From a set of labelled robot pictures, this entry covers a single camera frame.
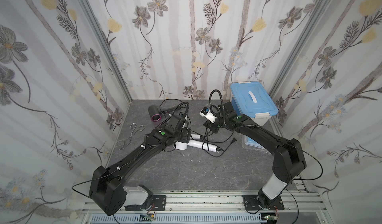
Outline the white hair dryer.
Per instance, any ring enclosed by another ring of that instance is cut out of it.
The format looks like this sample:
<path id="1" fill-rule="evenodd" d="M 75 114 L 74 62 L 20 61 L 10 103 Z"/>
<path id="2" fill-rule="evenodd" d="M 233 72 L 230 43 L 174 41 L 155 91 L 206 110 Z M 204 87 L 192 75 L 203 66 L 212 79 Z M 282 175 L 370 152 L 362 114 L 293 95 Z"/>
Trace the white hair dryer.
<path id="1" fill-rule="evenodd" d="M 174 148 L 178 150 L 186 150 L 189 146 L 200 148 L 206 151 L 211 152 L 223 152 L 223 149 L 218 147 L 215 144 L 210 144 L 207 142 L 201 142 L 200 141 L 201 136 L 200 135 L 189 135 L 181 138 L 180 141 L 177 141 L 174 144 Z"/>

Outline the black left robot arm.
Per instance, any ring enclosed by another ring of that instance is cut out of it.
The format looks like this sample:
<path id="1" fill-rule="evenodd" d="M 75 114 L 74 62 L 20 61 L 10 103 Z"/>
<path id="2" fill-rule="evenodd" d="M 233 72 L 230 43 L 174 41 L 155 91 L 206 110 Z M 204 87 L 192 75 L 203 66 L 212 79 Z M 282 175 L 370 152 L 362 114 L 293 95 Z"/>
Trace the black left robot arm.
<path id="1" fill-rule="evenodd" d="M 112 216 L 122 207 L 151 208 L 153 193 L 144 185 L 128 187 L 126 183 L 152 157 L 180 141 L 187 119 L 186 114 L 171 115 L 165 123 L 146 134 L 143 143 L 125 158 L 108 168 L 100 166 L 94 171 L 89 197 L 106 215 Z"/>

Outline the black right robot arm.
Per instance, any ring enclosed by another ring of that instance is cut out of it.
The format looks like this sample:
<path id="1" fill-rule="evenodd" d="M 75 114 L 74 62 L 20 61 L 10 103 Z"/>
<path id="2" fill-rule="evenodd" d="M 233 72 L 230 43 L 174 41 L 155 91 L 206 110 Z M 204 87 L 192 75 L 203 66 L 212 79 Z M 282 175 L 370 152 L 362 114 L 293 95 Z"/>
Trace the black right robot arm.
<path id="1" fill-rule="evenodd" d="M 245 114 L 237 114 L 231 102 L 220 105 L 217 109 L 216 113 L 207 107 L 200 111 L 200 115 L 207 119 L 204 123 L 206 128 L 214 134 L 220 128 L 225 128 L 247 136 L 273 156 L 273 174 L 259 190 L 255 201 L 257 210 L 272 208 L 281 200 L 279 196 L 285 188 L 306 169 L 301 144 L 296 139 L 288 140 L 269 132 Z"/>

